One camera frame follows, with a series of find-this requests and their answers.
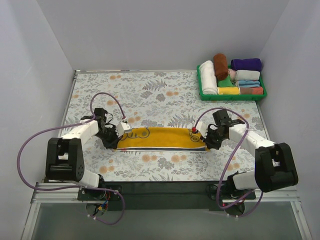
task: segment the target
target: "red towel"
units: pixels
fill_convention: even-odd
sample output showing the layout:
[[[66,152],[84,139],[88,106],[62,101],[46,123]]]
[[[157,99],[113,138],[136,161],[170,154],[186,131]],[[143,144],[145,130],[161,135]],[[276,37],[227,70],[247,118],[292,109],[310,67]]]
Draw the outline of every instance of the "red towel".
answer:
[[[262,95],[264,94],[264,89],[262,86],[259,87],[239,87],[240,95]]]

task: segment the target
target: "white wall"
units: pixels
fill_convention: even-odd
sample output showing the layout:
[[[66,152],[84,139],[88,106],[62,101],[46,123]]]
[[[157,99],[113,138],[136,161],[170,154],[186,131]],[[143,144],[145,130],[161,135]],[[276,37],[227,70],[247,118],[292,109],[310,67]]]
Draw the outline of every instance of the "white wall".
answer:
[[[0,239],[18,240],[33,190],[20,180],[17,153],[32,134],[58,126],[73,70],[36,0],[0,1]],[[22,154],[30,183],[45,174],[46,143],[36,138]]]
[[[289,0],[37,0],[73,69],[196,69],[257,57]]]
[[[291,146],[313,239],[320,239],[320,2],[290,0],[260,55],[273,141]]]

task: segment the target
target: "floral tablecloth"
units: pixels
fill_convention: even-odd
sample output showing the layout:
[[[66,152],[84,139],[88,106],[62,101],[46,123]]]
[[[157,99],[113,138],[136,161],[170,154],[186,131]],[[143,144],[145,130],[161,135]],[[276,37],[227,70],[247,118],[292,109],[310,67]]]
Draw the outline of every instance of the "floral tablecloth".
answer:
[[[77,76],[65,125],[90,115],[90,100],[98,92],[113,94],[123,106],[133,128],[191,128],[202,112],[225,107],[242,114],[250,128],[266,137],[254,101],[201,101],[195,71],[81,73]],[[96,98],[94,108],[103,107],[121,120],[116,102],[105,95]],[[214,123],[211,113],[202,121]],[[231,140],[211,152],[130,152],[105,149],[97,137],[84,146],[85,166],[102,174],[106,181],[204,181],[218,180],[236,146]],[[228,167],[225,179],[236,171],[252,171],[255,159],[240,148]]]

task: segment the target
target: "plastic basket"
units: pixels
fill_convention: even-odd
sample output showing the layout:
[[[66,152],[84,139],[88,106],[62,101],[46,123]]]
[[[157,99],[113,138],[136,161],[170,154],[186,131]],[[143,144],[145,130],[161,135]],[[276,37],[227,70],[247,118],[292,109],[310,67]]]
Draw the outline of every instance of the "plastic basket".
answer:
[[[202,84],[201,84],[201,75],[199,70],[200,65],[196,67],[197,77],[199,81],[199,91],[200,91],[200,98],[203,101],[258,101],[263,99],[267,96],[267,91],[264,85],[264,81],[262,80],[262,76],[260,74],[260,85],[263,88],[263,94],[260,95],[252,95],[252,94],[243,94],[243,95],[218,95],[218,94],[211,94],[207,95],[202,92]]]

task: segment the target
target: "purple towel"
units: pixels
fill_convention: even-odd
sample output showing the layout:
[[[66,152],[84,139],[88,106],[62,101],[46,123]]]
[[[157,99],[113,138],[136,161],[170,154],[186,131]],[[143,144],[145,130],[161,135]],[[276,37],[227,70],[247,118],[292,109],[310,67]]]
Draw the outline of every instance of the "purple towel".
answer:
[[[231,60],[231,68],[237,70],[259,71],[262,70],[262,63],[259,58],[249,59],[233,59]]]

